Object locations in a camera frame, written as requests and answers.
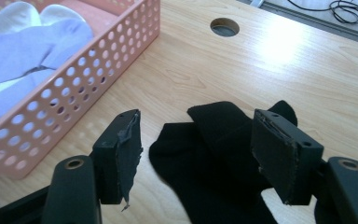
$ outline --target perforated basket wall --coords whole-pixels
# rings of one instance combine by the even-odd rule
[[[0,0],[0,9],[10,1]],[[0,174],[29,174],[159,34],[159,0],[28,1],[82,15],[93,40],[0,118]]]

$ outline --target folded fabric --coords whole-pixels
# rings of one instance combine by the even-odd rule
[[[40,15],[37,9],[26,2],[10,3],[0,10],[0,34],[13,34],[32,26],[47,26],[66,19],[85,21],[69,7],[49,5]]]
[[[33,72],[26,77],[20,77],[14,84],[0,91],[0,118],[53,73],[52,69]]]
[[[57,69],[91,39],[90,27],[73,19],[0,35],[0,83],[40,66]]]
[[[49,5],[40,12],[40,22],[44,26],[66,19],[85,21],[77,12],[61,5]]]
[[[14,2],[0,10],[0,34],[13,34],[31,26],[40,26],[39,13],[26,2]]]
[[[270,111],[296,124],[284,101]],[[194,106],[192,123],[165,124],[149,159],[192,223],[276,223],[260,192],[270,188],[250,150],[252,120],[230,102]]]

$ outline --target white cloth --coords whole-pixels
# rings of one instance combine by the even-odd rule
[[[46,69],[20,77],[14,84],[0,91],[0,118],[53,72],[52,69]]]
[[[64,20],[0,35],[0,83],[44,66],[57,69],[92,39],[83,21]]]
[[[25,2],[15,2],[0,10],[0,34],[13,34],[31,26],[42,25],[36,8]]]
[[[92,39],[90,27],[80,20],[33,26],[0,35],[0,118],[55,69]]]

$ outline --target table grommet hole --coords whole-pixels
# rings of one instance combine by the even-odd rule
[[[234,20],[217,18],[211,22],[211,30],[217,35],[230,37],[240,32],[240,26]]]

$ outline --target light blue cloth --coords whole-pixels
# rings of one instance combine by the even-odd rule
[[[90,27],[73,19],[0,35],[0,83],[40,66],[57,69],[91,39]]]
[[[18,80],[0,91],[0,118],[91,39],[90,27],[72,19],[0,35],[0,83]]]
[[[0,91],[0,118],[52,73],[52,69],[34,72],[26,77],[20,77],[15,84]]]

